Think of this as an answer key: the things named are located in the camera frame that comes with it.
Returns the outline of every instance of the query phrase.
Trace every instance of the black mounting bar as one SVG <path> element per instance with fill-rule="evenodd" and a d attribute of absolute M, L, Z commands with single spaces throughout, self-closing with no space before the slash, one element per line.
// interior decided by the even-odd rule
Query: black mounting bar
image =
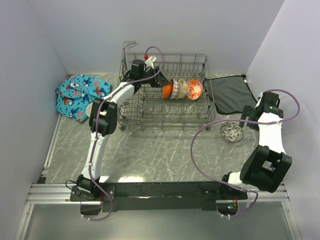
<path fill-rule="evenodd" d="M 216 200 L 239 200 L 248 198 L 247 194 L 224 184 L 213 181 L 187 182 L 116 182 L 100 183 L 113 199 L 113 211 L 122 210 L 164 210 L 164 209 L 202 209 L 215 211 Z M 88 194 L 75 185 L 70 196 L 71 202 L 88 202 Z M 103 212 L 110 210 L 110 202 L 103 196 Z"/>

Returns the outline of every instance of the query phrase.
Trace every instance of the cartoon print fabric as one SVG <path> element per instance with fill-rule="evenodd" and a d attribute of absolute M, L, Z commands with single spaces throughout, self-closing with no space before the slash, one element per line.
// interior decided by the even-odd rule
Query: cartoon print fabric
<path fill-rule="evenodd" d="M 112 85 L 103 80 L 78 75 L 74 79 L 69 78 L 59 86 L 57 94 L 56 110 L 63 116 L 73 118 L 83 123 L 87 118 L 86 108 L 95 98 L 103 98 L 111 93 Z"/>

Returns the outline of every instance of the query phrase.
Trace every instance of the patterned dish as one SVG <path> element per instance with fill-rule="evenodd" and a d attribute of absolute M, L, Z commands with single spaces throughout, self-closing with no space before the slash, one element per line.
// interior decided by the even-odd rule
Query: patterned dish
<path fill-rule="evenodd" d="M 170 85 L 165 85 L 162 88 L 162 98 L 163 99 L 168 99 L 171 96 L 174 84 L 173 84 L 173 80 L 169 79 L 169 81 L 171 82 L 171 84 Z"/>
<path fill-rule="evenodd" d="M 235 143 L 241 140 L 243 136 L 242 128 L 233 121 L 227 121 L 220 127 L 221 136 L 229 143 Z"/>
<path fill-rule="evenodd" d="M 191 79 L 190 81 L 188 81 L 188 87 L 189 94 L 187 95 L 187 97 L 191 100 L 197 100 L 204 90 L 201 82 L 196 79 Z"/>
<path fill-rule="evenodd" d="M 179 96 L 176 99 L 183 99 L 189 93 L 188 84 L 183 78 L 180 78 L 178 82 L 180 86 L 180 91 L 179 91 Z"/>
<path fill-rule="evenodd" d="M 173 89 L 172 89 L 172 93 L 171 93 L 171 97 L 170 99 L 175 99 L 178 97 L 180 92 L 180 85 L 179 82 L 177 80 L 173 80 Z"/>

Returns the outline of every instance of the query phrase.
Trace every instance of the metal wire basket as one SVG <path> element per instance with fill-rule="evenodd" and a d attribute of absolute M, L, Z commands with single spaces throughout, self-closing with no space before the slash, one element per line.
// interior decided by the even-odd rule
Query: metal wire basket
<path fill-rule="evenodd" d="M 123 44 L 123 52 L 119 73 L 119 84 L 135 59 L 144 59 L 145 53 L 126 52 L 126 48 L 136 42 Z M 161 64 L 159 53 L 150 53 L 157 57 L 155 66 Z M 203 83 L 207 55 L 164 53 L 163 75 L 168 79 L 188 81 L 197 79 Z M 120 129 L 125 127 L 153 127 L 153 128 L 186 128 L 201 127 L 216 118 L 216 107 L 213 99 L 209 98 L 207 85 L 203 86 L 203 94 L 197 100 L 162 99 L 162 88 L 150 87 L 143 84 L 140 90 L 118 108 L 118 122 Z"/>

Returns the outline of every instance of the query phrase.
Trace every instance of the white wall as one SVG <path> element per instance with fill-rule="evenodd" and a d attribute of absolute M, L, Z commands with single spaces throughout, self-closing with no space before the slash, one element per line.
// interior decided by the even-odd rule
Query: white wall
<path fill-rule="evenodd" d="M 44 166 L 66 72 L 27 1 L 1 1 L 0 35 L 0 238 L 10 240 Z"/>
<path fill-rule="evenodd" d="M 211 72 L 246 73 L 284 0 L 28 0 L 68 73 L 117 73 L 140 52 L 205 53 Z"/>
<path fill-rule="evenodd" d="M 303 239 L 320 236 L 320 1 L 286 0 L 255 56 L 247 77 L 252 90 L 278 88 L 301 104 L 296 120 L 283 124 L 283 145 L 293 163 L 285 178 Z M 285 117 L 296 111 L 286 97 Z"/>

